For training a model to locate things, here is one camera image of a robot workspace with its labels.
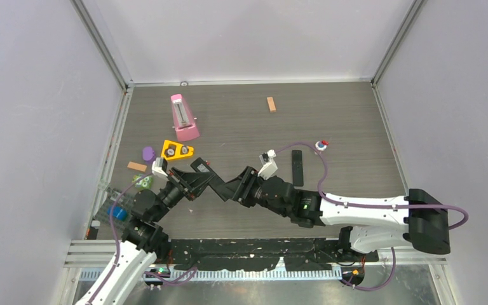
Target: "orange wooden block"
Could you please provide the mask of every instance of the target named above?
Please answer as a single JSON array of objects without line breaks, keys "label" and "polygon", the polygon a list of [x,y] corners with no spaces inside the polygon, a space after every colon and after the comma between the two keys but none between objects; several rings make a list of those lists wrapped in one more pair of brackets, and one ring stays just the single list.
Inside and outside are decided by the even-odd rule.
[{"label": "orange wooden block", "polygon": [[268,108],[270,109],[270,112],[276,112],[276,105],[274,105],[274,98],[267,97],[266,101],[268,102]]},{"label": "orange wooden block", "polygon": [[139,164],[136,162],[128,162],[128,168],[131,168],[132,170],[138,170],[140,172],[147,171],[147,165]]}]

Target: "wooden floor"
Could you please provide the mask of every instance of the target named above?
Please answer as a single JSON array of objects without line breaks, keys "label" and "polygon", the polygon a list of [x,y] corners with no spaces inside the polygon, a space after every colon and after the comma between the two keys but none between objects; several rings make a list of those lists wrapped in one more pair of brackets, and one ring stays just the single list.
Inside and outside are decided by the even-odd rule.
[{"label": "wooden floor", "polygon": [[[310,83],[273,85],[167,86],[135,88],[126,117],[111,186],[124,189],[138,172],[129,161],[142,162],[142,149],[157,153],[165,139],[176,140],[170,96],[188,101],[201,137],[187,142],[194,157],[210,161],[224,179],[247,165],[260,168],[259,155],[269,149],[305,141],[328,140],[323,153],[329,176],[323,190],[344,196],[382,197],[403,194],[400,176],[386,131],[368,83]],[[277,111],[270,113],[267,97]],[[306,147],[304,189],[317,188],[323,174],[317,156]],[[290,150],[277,157],[277,175],[292,181]],[[192,171],[193,159],[170,163]],[[153,190],[163,184],[158,183]],[[160,222],[171,238],[291,238],[337,237],[340,227],[300,228],[289,219],[256,206],[224,203],[207,189],[194,202],[182,200]],[[111,235],[104,229],[100,236]]]}]

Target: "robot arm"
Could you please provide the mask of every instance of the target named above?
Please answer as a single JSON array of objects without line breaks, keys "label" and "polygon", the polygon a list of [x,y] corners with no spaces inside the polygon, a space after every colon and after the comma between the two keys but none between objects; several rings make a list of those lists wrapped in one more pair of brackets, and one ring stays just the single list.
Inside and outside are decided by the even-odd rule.
[{"label": "robot arm", "polygon": [[[196,172],[215,175],[209,186],[224,201],[237,201],[244,207],[260,205],[288,217],[301,227],[352,224],[339,235],[339,250],[353,254],[367,254],[381,248],[410,245],[429,254],[450,253],[448,213],[443,209],[409,210],[407,205],[440,205],[435,198],[421,189],[410,189],[408,196],[393,198],[349,198],[325,194],[339,204],[323,199],[316,191],[295,189],[271,171],[273,156],[265,160],[259,173],[246,167],[237,178],[224,182],[210,166],[198,158],[191,167]],[[391,205],[391,210],[349,207],[347,203],[363,205]]]},{"label": "robot arm", "polygon": [[[317,191],[295,189],[291,183],[273,176],[277,166],[274,151],[261,156],[260,171],[247,166],[239,176],[223,181],[201,158],[191,163],[195,172],[171,168],[165,159],[152,165],[155,176],[167,180],[158,194],[139,191],[134,197],[128,223],[120,243],[119,262],[111,261],[99,279],[76,305],[124,303],[137,279],[157,258],[164,259],[170,242],[156,223],[182,198],[195,200],[207,187],[223,200],[236,201],[244,207],[260,205],[301,227],[356,224],[341,229],[337,251],[361,257],[380,248],[412,245],[431,254],[450,252],[448,215],[446,210],[420,209],[413,212],[401,206],[440,204],[420,189],[409,190],[408,196],[393,198],[349,198],[326,194],[341,204],[323,199]],[[391,210],[349,207],[346,203],[391,205]]]}]

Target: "purple object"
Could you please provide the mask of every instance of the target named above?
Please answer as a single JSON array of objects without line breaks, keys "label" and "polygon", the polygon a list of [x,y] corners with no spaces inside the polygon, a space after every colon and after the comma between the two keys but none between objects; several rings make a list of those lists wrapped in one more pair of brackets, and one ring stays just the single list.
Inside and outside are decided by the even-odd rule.
[{"label": "purple object", "polygon": [[154,152],[154,149],[150,146],[143,148],[143,160],[150,163],[154,162],[154,159],[156,159],[156,153]]}]

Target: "green object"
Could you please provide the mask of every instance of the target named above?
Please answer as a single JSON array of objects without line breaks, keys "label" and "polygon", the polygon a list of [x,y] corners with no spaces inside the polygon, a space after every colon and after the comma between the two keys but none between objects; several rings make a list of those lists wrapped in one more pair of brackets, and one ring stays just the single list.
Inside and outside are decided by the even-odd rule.
[{"label": "green object", "polygon": [[[133,181],[136,181],[137,179],[141,178],[141,175],[135,175],[133,176]],[[152,176],[145,177],[138,182],[135,183],[135,188],[136,189],[150,189],[151,186],[153,186],[154,179]]]}]

